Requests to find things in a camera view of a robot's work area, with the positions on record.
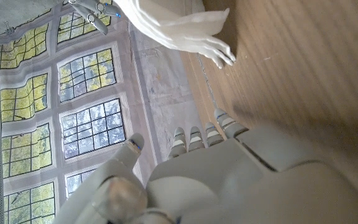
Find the robotic finger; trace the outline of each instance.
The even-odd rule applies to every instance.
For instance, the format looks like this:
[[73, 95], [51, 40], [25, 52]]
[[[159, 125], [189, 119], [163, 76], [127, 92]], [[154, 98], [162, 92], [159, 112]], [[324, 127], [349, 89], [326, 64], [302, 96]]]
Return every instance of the robotic finger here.
[[143, 137], [133, 134], [63, 204], [54, 223], [124, 223], [147, 207], [147, 194], [133, 174]]
[[104, 35], [107, 35], [109, 32], [108, 28], [94, 15], [94, 12], [107, 16], [121, 17], [121, 10], [116, 5], [101, 3], [98, 0], [69, 0], [68, 2], [82, 17]]

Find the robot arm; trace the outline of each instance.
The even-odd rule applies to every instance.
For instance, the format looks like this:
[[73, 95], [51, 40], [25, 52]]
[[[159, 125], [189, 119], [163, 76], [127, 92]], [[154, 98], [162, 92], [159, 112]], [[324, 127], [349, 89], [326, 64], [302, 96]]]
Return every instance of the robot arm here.
[[93, 12], [121, 17], [120, 9], [117, 6], [103, 4], [98, 0], [69, 0], [68, 2], [82, 17], [105, 35], [109, 32], [107, 26]]
[[358, 223], [358, 191], [305, 142], [279, 129], [248, 130], [223, 110], [177, 128], [167, 161], [146, 189], [132, 173], [144, 142], [134, 134], [65, 202], [54, 224]]

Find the printed backdrop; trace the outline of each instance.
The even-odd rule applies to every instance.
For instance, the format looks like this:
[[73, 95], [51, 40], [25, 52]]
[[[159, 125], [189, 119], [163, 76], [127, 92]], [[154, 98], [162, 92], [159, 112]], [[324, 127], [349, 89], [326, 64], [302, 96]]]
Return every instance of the printed backdrop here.
[[64, 2], [0, 36], [5, 223], [51, 223], [134, 132], [146, 184], [175, 128], [202, 128], [180, 54], [124, 15], [98, 16], [108, 35]]

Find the window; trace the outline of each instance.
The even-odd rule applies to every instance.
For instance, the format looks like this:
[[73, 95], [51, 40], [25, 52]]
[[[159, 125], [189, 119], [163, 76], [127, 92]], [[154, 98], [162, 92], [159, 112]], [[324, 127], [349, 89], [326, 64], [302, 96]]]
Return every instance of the window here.
[[31, 133], [2, 138], [3, 177], [12, 177], [52, 165], [49, 124]]
[[17, 68], [23, 60], [46, 51], [48, 24], [27, 31], [19, 40], [0, 45], [0, 68]]
[[60, 102], [116, 83], [111, 49], [73, 60], [59, 71]]
[[4, 196], [6, 224], [52, 223], [55, 217], [53, 182]]
[[119, 99], [62, 117], [65, 158], [125, 141]]
[[71, 177], [66, 178], [66, 189], [67, 189], [67, 195], [66, 198], [68, 198], [70, 195], [74, 193], [74, 191], [84, 182], [84, 180], [89, 177], [89, 175], [92, 174], [93, 170], [89, 170], [77, 175], [73, 175]]
[[[111, 0], [100, 0], [101, 3], [111, 4]], [[104, 14], [98, 14], [98, 18], [108, 26], [111, 22], [111, 17]], [[57, 42], [63, 42], [80, 35], [96, 30], [92, 24], [86, 22], [85, 19], [78, 13], [74, 12], [60, 18], [60, 24], [57, 32]]]
[[21, 88], [1, 90], [2, 122], [29, 119], [47, 107], [47, 76], [30, 78]]

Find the wooden table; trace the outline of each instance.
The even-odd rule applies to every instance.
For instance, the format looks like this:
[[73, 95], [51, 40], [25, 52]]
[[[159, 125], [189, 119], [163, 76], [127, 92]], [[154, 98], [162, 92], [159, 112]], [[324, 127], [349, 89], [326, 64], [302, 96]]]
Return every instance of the wooden table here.
[[311, 141], [358, 189], [358, 1], [204, 4], [231, 9], [217, 36], [237, 62], [219, 70], [182, 52], [202, 122], [215, 121], [216, 104], [249, 128], [280, 126]]

